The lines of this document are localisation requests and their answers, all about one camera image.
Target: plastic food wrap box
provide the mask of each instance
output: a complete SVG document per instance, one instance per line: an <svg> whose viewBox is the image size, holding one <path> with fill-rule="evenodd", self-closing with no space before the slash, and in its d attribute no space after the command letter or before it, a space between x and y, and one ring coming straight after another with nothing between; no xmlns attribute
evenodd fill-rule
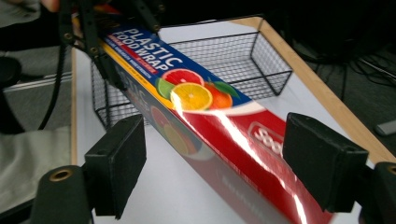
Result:
<svg viewBox="0 0 396 224"><path fill-rule="evenodd" d="M120 14L101 21L122 93L241 218L330 222L282 159L285 120Z"/></svg>

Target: table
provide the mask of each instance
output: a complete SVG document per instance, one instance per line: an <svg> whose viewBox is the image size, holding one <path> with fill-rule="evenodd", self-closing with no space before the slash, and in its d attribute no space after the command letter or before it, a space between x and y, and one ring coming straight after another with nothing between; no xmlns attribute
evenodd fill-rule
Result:
<svg viewBox="0 0 396 224"><path fill-rule="evenodd" d="M256 26L256 20L238 23ZM260 104L282 119L289 112L296 112L320 120L369 150L369 165L379 161L396 162L268 23L263 23L261 31L290 65L293 74L280 96L262 99ZM176 36L176 31L162 32L165 41ZM85 152L103 136L105 129L92 109L90 60L76 49L72 56L72 163L82 165ZM151 126L146 126L146 138L148 160L122 219L94 217L95 223L245 223ZM355 204L352 214L336 215L332 223L358 223L359 211L360 206Z"/></svg>

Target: wire mesh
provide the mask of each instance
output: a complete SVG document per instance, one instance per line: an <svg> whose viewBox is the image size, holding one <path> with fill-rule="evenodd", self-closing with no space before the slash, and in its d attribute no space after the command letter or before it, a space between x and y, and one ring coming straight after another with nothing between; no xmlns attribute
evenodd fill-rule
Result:
<svg viewBox="0 0 396 224"><path fill-rule="evenodd" d="M259 100L278 96L292 72L259 30L170 45L246 96ZM106 129L120 119L139 114L121 91L102 79L94 64L92 97L94 111Z"/></svg>

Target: cable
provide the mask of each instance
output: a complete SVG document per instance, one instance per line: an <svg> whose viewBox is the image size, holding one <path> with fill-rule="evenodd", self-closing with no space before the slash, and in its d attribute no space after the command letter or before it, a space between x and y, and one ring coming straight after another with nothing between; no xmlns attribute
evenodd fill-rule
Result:
<svg viewBox="0 0 396 224"><path fill-rule="evenodd" d="M61 44L61 46L59 47L58 67L56 70L56 78L55 78L55 84L54 84L53 91L52 91L52 97L49 102L49 108L47 109L47 113L46 113L45 117L43 118L43 120L41 121L41 124L38 127L38 130L43 130L46 127L46 125L50 119L50 116L52 114L53 108L56 105L56 101L58 100L59 90L61 88L62 73L64 71L65 54L66 54L66 45Z"/></svg>

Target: orange slice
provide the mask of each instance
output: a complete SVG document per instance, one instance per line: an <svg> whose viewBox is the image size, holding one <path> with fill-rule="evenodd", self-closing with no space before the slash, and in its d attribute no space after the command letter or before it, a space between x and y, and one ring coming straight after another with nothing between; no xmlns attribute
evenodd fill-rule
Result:
<svg viewBox="0 0 396 224"><path fill-rule="evenodd" d="M212 93L202 85L185 82L171 91L171 102L177 110L205 110L212 105Z"/></svg>

